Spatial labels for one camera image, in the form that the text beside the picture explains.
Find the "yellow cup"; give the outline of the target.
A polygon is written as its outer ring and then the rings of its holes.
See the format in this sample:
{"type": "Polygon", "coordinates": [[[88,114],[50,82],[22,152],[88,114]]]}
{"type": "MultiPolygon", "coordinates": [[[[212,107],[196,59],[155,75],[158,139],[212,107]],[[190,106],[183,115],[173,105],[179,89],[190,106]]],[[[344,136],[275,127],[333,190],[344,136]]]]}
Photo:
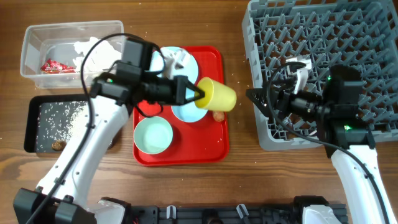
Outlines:
{"type": "Polygon", "coordinates": [[[218,81],[205,77],[198,82],[197,87],[205,93],[203,98],[195,101],[199,109],[229,112],[236,105],[236,92],[218,81]]]}

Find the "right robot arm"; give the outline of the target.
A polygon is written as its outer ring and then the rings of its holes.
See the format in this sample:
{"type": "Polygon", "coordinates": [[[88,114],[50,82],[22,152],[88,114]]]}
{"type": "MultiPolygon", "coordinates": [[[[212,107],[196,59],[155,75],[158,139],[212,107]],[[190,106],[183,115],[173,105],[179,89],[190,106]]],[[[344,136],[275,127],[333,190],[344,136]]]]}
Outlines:
{"type": "Polygon", "coordinates": [[[276,70],[261,88],[246,90],[246,96],[266,117],[289,133],[321,144],[336,169],[356,223],[397,223],[381,179],[376,142],[368,124],[358,117],[361,74],[345,65],[334,65],[322,95],[284,88],[285,81],[274,87],[276,70]],[[280,115],[295,114],[314,121],[317,138],[297,132],[280,115]]]}

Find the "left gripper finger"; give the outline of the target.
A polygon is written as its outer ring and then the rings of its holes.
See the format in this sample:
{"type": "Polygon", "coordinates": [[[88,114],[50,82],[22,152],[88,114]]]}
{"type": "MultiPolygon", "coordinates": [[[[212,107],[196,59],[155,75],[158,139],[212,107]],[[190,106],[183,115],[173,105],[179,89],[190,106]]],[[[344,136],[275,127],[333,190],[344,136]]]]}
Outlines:
{"type": "Polygon", "coordinates": [[[204,97],[204,94],[199,94],[199,93],[192,93],[192,94],[188,94],[185,99],[184,99],[184,104],[189,104],[192,103],[194,101],[200,100],[204,97]]]}
{"type": "Polygon", "coordinates": [[[189,90],[192,90],[199,95],[205,95],[205,92],[201,88],[190,82],[187,76],[182,76],[182,83],[185,88],[188,88],[189,90]]]}

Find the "green bowl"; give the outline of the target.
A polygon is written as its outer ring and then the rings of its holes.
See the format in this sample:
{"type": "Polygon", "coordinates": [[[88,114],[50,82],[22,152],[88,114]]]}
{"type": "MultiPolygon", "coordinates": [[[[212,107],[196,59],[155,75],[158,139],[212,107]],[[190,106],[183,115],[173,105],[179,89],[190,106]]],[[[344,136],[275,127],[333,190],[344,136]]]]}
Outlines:
{"type": "Polygon", "coordinates": [[[134,144],[145,154],[160,154],[172,143],[174,132],[170,123],[159,116],[145,118],[134,128],[134,144]]]}

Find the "light blue bowl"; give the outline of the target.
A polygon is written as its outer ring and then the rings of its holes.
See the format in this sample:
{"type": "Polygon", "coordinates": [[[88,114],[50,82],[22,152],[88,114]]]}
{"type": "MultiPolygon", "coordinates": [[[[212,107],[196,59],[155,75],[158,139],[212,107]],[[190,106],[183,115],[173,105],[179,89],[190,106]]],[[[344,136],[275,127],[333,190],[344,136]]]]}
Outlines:
{"type": "Polygon", "coordinates": [[[182,106],[172,106],[174,116],[186,123],[195,123],[205,117],[208,110],[200,109],[194,102],[182,106]]]}

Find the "white rice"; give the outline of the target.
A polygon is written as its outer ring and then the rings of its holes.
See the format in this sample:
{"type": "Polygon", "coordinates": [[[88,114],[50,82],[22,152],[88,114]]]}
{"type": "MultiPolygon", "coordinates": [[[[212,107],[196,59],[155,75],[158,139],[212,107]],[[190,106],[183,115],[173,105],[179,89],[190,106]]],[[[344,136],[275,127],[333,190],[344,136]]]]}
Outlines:
{"type": "Polygon", "coordinates": [[[43,103],[39,106],[35,152],[54,152],[52,143],[66,143],[74,134],[84,134],[88,106],[85,101],[43,103]]]}

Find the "orange carrot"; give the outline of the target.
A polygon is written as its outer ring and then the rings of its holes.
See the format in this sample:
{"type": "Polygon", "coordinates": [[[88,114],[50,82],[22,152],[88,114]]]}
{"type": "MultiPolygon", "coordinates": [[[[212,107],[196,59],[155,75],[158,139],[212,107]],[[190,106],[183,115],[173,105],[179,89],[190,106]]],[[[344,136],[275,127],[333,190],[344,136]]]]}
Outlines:
{"type": "Polygon", "coordinates": [[[217,122],[222,122],[225,120],[224,112],[222,111],[214,111],[213,112],[213,119],[217,122]]]}

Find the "white napkin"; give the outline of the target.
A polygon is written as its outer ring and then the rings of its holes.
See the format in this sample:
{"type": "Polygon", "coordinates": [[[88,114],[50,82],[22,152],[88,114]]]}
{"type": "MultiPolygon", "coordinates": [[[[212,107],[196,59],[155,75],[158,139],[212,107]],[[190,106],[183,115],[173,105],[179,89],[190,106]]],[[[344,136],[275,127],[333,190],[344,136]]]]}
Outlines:
{"type": "MultiPolygon", "coordinates": [[[[80,72],[83,59],[87,56],[88,51],[92,46],[97,43],[99,39],[90,37],[87,42],[75,42],[73,47],[78,54],[78,57],[72,61],[75,65],[75,71],[80,72]]],[[[109,41],[104,40],[97,45],[94,50],[89,54],[85,64],[84,72],[101,72],[107,70],[112,66],[113,62],[121,59],[122,53],[116,50],[109,41]]]]}

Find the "red snack wrapper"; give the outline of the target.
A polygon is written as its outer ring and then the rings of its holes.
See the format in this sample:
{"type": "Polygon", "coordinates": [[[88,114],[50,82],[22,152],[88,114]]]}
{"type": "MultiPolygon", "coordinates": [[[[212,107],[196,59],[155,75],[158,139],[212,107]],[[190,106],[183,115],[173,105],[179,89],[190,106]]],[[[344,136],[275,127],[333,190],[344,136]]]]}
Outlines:
{"type": "Polygon", "coordinates": [[[56,60],[48,59],[42,66],[41,71],[48,74],[75,73],[75,68],[62,64],[56,60]]]}

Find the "brown food lump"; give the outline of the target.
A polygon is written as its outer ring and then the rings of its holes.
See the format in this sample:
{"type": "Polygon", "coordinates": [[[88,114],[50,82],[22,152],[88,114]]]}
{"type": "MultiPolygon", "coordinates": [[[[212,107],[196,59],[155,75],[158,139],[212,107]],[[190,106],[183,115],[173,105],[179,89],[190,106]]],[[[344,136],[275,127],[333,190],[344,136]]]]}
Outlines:
{"type": "Polygon", "coordinates": [[[64,140],[56,140],[52,143],[52,149],[54,151],[63,151],[67,143],[64,140]]]}

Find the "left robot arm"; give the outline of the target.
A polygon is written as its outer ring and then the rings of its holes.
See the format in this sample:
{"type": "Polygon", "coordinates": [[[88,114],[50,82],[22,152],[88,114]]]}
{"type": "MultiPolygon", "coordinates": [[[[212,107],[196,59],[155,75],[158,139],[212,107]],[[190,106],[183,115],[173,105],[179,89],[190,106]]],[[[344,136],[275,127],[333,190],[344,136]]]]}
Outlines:
{"type": "Polygon", "coordinates": [[[111,71],[96,77],[84,90],[88,114],[84,134],[74,135],[60,157],[34,190],[21,188],[13,207],[19,223],[131,223],[131,205],[114,198],[86,204],[100,160],[114,137],[142,100],[165,105],[185,105],[205,97],[186,76],[159,78],[150,71],[152,53],[159,46],[132,35],[122,58],[111,71]]]}

